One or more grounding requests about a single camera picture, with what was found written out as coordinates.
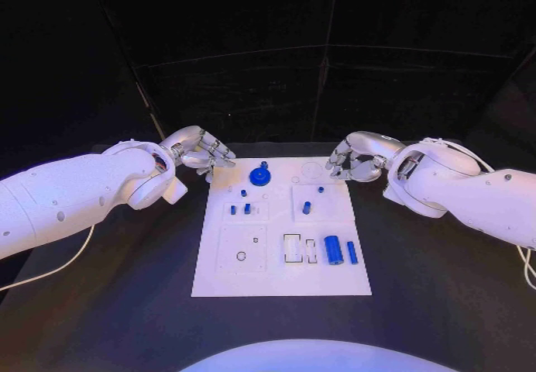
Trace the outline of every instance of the table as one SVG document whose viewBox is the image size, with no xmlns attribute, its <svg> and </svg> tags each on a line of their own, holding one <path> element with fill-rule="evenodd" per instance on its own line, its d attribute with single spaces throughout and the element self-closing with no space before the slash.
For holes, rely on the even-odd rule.
<svg viewBox="0 0 536 372">
<path fill-rule="evenodd" d="M 240 157 L 325 156 L 334 143 L 230 146 Z M 451 215 L 429 219 L 382 196 L 384 177 L 348 183 L 373 296 L 191 298 L 209 185 L 175 205 L 116 207 L 72 265 L 10 290 L 0 305 L 0 370 L 175 371 L 273 339 L 335 339 L 461 371 L 536 368 L 536 293 L 513 246 Z M 86 232 L 37 247 L 20 278 L 77 251 Z"/>
</svg>

